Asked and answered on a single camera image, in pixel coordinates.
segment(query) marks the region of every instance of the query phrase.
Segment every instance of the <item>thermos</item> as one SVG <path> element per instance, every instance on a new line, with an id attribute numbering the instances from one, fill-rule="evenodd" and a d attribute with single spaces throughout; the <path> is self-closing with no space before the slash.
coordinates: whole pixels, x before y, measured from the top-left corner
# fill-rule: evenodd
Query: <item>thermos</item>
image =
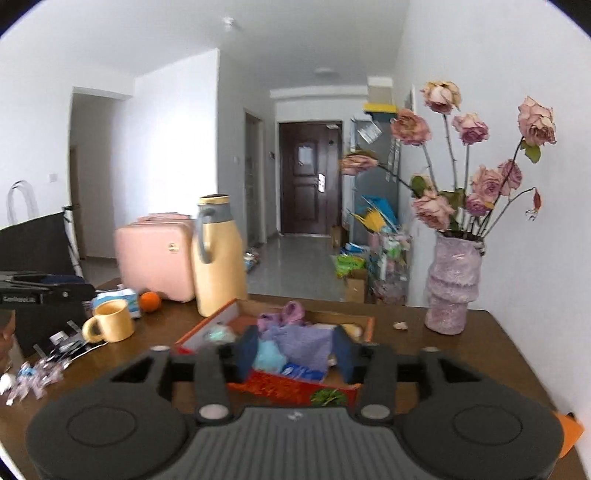
<path id="1" fill-rule="evenodd" d="M 247 298 L 246 268 L 229 195 L 201 197 L 198 206 L 193 237 L 195 289 L 199 313 L 209 317 L 231 300 Z"/>

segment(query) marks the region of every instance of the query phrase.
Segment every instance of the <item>thermos handle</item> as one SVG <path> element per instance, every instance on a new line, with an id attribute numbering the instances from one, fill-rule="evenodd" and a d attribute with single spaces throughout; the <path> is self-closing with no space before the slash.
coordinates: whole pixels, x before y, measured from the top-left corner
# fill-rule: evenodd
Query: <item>thermos handle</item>
<path id="1" fill-rule="evenodd" d="M 213 208 L 205 208 L 197 215 L 197 242 L 199 243 L 199 256 L 205 264 L 212 262 L 212 254 L 208 252 L 203 243 L 203 217 L 211 217 L 215 213 Z"/>

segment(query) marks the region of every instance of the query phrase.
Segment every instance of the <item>wooden table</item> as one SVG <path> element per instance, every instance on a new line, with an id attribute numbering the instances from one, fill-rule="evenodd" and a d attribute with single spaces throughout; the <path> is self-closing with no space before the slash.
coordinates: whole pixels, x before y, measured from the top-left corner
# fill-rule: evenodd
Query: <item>wooden table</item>
<path id="1" fill-rule="evenodd" d="M 251 298 L 275 304 L 284 304 L 290 300 L 262 295 L 251 295 Z M 478 371 L 549 407 L 552 406 L 548 395 L 515 345 L 488 312 L 469 311 L 466 330 L 461 335 L 448 337 L 424 327 L 425 309 L 317 300 L 301 302 L 310 310 L 371 315 L 376 318 L 374 341 L 388 343 L 399 353 L 416 354 L 425 346 L 450 351 Z M 39 477 L 25 450 L 25 431 L 32 417 L 48 400 L 59 398 L 68 390 L 92 382 L 152 345 L 172 345 L 200 319 L 194 302 L 165 302 L 159 312 L 146 315 L 138 322 L 136 333 L 129 339 L 106 345 L 74 361 L 66 371 L 65 379 L 48 388 L 47 397 L 36 400 L 29 395 L 22 403 L 17 402 L 12 407 L 2 404 L 0 440 L 27 480 L 38 480 Z M 392 324 L 400 321 L 407 322 L 407 331 L 394 330 Z M 190 405 L 191 392 L 190 388 L 178 390 L 178 398 L 173 403 Z M 400 387 L 397 402 L 401 409 L 407 410 L 415 402 L 414 392 Z M 558 461 L 551 478 L 586 479 L 575 450 L 571 450 L 565 458 Z"/>

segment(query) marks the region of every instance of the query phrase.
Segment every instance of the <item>thermos lid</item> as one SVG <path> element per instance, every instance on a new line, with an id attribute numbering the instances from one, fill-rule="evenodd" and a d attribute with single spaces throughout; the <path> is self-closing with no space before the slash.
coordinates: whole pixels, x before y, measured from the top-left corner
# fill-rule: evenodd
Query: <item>thermos lid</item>
<path id="1" fill-rule="evenodd" d="M 230 196 L 223 193 L 216 193 L 214 195 L 205 195 L 197 202 L 197 205 L 221 205 L 223 203 L 230 203 Z"/>

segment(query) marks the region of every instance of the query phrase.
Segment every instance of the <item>yellow mug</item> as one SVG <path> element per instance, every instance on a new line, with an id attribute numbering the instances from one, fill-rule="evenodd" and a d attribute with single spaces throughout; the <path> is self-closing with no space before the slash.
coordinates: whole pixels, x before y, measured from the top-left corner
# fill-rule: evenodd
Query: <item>yellow mug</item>
<path id="1" fill-rule="evenodd" d="M 109 300 L 95 308 L 95 316 L 82 327 L 82 336 L 89 343 L 120 342 L 135 330 L 134 321 L 124 299 Z"/>

